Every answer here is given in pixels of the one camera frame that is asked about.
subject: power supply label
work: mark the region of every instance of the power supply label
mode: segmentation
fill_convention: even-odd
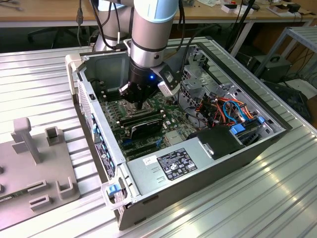
[[[168,180],[174,180],[197,169],[184,148],[157,158]]]

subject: aluminum table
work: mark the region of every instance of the aluminum table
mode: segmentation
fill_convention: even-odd
[[[119,231],[99,192],[100,179],[71,101],[64,65],[65,55],[90,48],[2,54],[0,142],[10,140],[15,118],[29,117],[32,133],[50,125],[62,128],[81,198],[8,228],[0,237],[317,236],[317,131],[215,41],[194,42],[204,43],[293,130],[248,166]],[[210,71],[221,82],[228,81],[215,66]]]

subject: black component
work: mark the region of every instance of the black component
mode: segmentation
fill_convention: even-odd
[[[96,97],[95,97],[94,94],[89,94],[89,97],[90,97],[91,100],[96,100]]]
[[[132,156],[132,155],[136,155],[136,154],[139,154],[139,153],[143,153],[143,152],[146,152],[154,147],[156,147],[157,144],[156,143],[152,143],[152,144],[149,144],[149,145],[146,145],[146,146],[143,146],[143,147],[140,147],[138,149],[134,149],[134,150],[131,150],[129,152],[126,152],[126,156]]]
[[[254,118],[251,121],[245,121],[242,123],[242,126],[245,130],[236,134],[240,140],[244,135],[249,135],[251,132],[253,133],[253,131],[256,131],[260,126],[262,126],[262,124],[257,118]]]
[[[248,63],[248,70],[255,73],[265,56],[254,56]],[[281,77],[285,76],[291,67],[291,62],[278,54],[274,54],[270,61],[266,64],[263,71],[260,73],[259,78],[266,81],[279,83]]]
[[[312,120],[312,116],[307,108],[308,99],[301,91],[270,82],[264,82],[264,84],[305,120],[308,122]]]
[[[161,131],[163,126],[163,120],[153,120],[149,121],[143,124],[136,125],[131,128],[131,139],[136,140],[144,137],[148,137],[151,135],[154,135],[155,133],[158,133]]]
[[[181,73],[174,73],[171,67],[165,62],[156,67],[152,67],[151,70],[165,82],[170,90],[175,89],[181,81]]]
[[[287,7],[289,8],[289,12],[295,13],[298,12],[298,10],[301,8],[301,6],[297,3],[294,4],[288,4]]]
[[[145,115],[141,115],[141,116],[136,116],[136,117],[132,117],[132,118],[127,118],[127,119],[121,119],[119,120],[120,122],[120,125],[123,126],[123,127],[126,127],[126,126],[130,126],[130,125],[133,125],[133,124],[136,124],[136,123],[140,123],[142,121],[145,121],[145,120],[150,120],[150,119],[154,119],[155,117],[163,117],[163,111],[161,112],[161,109],[157,110],[156,112],[150,112],[150,113],[147,113]]]
[[[245,146],[241,145],[237,139],[230,133],[230,127],[219,125],[211,129],[206,128],[194,133],[191,133],[187,140],[197,137],[203,144],[208,146],[213,151],[212,158],[217,160],[221,157],[232,154]]]
[[[120,90],[122,97],[130,103],[136,103],[136,108],[141,109],[148,98],[154,96],[158,88],[158,79],[149,68],[142,68],[130,60],[128,86]]]
[[[260,139],[260,135],[259,134],[251,134],[248,137],[246,137],[245,139],[241,139],[242,144],[244,144],[245,146],[251,145],[252,143],[257,142]]]

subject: electronic equipment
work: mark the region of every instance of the electronic equipment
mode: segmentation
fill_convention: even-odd
[[[247,64],[247,69],[251,73],[255,73],[260,66],[261,62],[265,59],[265,56],[254,56]],[[285,76],[292,66],[291,62],[278,54],[274,54],[270,61],[265,66],[259,78],[265,81],[279,83],[281,77]]]
[[[177,93],[152,95],[141,108],[119,93],[128,81],[127,52],[66,57],[75,108],[120,230],[249,164],[291,129],[204,45],[188,47]],[[173,72],[184,54],[182,47],[165,61]]]
[[[287,7],[289,8],[289,12],[291,13],[295,13],[298,12],[299,9],[301,8],[301,6],[297,3],[293,3],[293,4],[288,4]]]

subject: blue cable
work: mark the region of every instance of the blue cable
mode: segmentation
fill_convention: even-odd
[[[160,148],[160,144],[162,143],[163,137],[160,140],[156,141],[157,148]]]
[[[237,104],[236,102],[233,102],[233,101],[227,101],[227,102],[225,102],[225,103],[223,104],[223,112],[224,112],[224,114],[225,114],[225,116],[226,116],[227,118],[233,120],[236,124],[238,123],[238,122],[236,121],[236,119],[230,117],[230,116],[227,114],[227,110],[226,110],[226,104],[227,104],[227,103],[232,103],[232,104],[234,104],[234,105],[238,108],[238,110],[239,110],[241,116],[244,118],[244,120],[246,120],[246,121],[249,120],[249,118],[247,117],[247,115],[245,115],[244,112],[241,110],[239,104]]]

